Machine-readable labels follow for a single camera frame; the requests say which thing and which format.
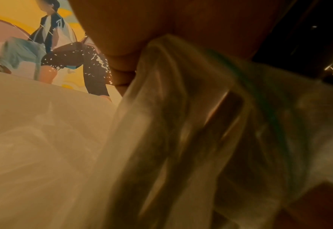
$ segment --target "black hair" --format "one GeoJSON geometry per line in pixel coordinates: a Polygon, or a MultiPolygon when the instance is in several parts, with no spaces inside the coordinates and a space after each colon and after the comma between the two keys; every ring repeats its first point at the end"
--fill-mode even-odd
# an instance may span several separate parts
{"type": "Polygon", "coordinates": [[[61,6],[58,0],[43,0],[44,2],[53,5],[53,10],[57,12],[58,8],[61,6]]]}

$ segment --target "plastic bag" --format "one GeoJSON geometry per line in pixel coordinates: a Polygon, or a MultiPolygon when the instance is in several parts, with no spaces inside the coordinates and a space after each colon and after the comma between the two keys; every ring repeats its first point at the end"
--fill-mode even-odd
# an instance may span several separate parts
{"type": "Polygon", "coordinates": [[[333,87],[165,36],[143,51],[61,228],[240,228],[333,176],[333,87]]]}
{"type": "Polygon", "coordinates": [[[98,96],[0,73],[0,229],[65,220],[115,110],[98,96]]]}

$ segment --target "beige surface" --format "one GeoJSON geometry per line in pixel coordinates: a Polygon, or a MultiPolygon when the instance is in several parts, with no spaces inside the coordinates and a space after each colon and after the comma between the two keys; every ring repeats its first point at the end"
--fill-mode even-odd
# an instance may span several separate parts
{"type": "Polygon", "coordinates": [[[115,109],[98,96],[0,73],[0,228],[57,228],[115,109]]]}

